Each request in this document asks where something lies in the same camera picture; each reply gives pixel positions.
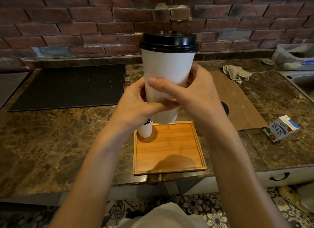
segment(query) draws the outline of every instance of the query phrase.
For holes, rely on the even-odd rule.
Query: brown board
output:
[[[133,174],[205,170],[206,163],[193,121],[153,124],[151,136],[134,132]]]
[[[264,118],[259,114],[235,81],[229,79],[220,70],[212,71],[211,74],[213,75],[220,100],[229,107],[228,118],[236,130],[256,129],[268,126]]]

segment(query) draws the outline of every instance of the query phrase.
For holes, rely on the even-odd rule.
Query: floor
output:
[[[285,201],[276,187],[268,188],[268,194],[292,227],[314,228],[314,215],[305,215],[295,206]],[[101,227],[116,227],[122,218],[134,218],[144,215],[153,208],[168,202],[178,204],[187,214],[202,216],[209,227],[229,227],[217,193],[110,201]],[[47,228],[56,211],[57,207],[12,203],[0,204],[0,228]]]

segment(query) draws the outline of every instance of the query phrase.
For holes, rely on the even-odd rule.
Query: brown countertop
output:
[[[261,129],[239,131],[256,171],[302,167],[314,164],[313,103],[261,59],[199,62],[213,71],[232,64],[253,76],[240,85],[267,123],[289,115],[301,126],[295,134],[272,143]],[[0,198],[68,191],[94,138],[106,124],[115,106],[61,110],[10,112],[7,110],[35,77],[33,73],[0,110]],[[125,86],[143,75],[142,66],[127,65]],[[191,120],[179,111],[177,121]],[[207,170],[200,172],[133,176],[133,134],[122,147],[113,186],[173,181],[213,176],[209,146],[198,132]]]

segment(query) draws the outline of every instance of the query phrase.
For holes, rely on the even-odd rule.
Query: person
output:
[[[193,118],[210,144],[211,162],[230,226],[290,227],[258,181],[249,155],[225,114],[210,72],[194,62],[187,88],[161,78],[149,78],[148,84],[174,100],[145,103],[141,97],[145,91],[144,78],[125,90],[49,228],[100,227],[122,145],[152,115],[178,106]],[[169,203],[143,217],[121,221],[118,227],[208,227],[199,218],[188,216],[179,206]]]

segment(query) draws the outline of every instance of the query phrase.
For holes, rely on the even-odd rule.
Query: brick wall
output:
[[[0,57],[140,54],[142,32],[197,34],[199,50],[314,43],[314,0],[0,0]]]

